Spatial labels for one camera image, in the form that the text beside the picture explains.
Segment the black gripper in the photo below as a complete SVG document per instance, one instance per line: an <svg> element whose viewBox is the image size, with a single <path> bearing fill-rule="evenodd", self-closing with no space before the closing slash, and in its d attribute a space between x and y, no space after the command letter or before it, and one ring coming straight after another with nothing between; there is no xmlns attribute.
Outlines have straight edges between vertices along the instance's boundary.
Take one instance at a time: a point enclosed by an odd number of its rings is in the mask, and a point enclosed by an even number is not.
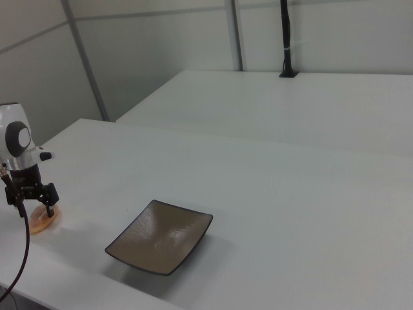
<svg viewBox="0 0 413 310"><path fill-rule="evenodd" d="M53 217L54 206L59 201L59 195L53 183L43 185L39 165L35 164L23 170L11 170L12 181L17 187L5 187L6 199L9 205L19 205L23 199L40 199L46 207L48 217Z"/></svg>

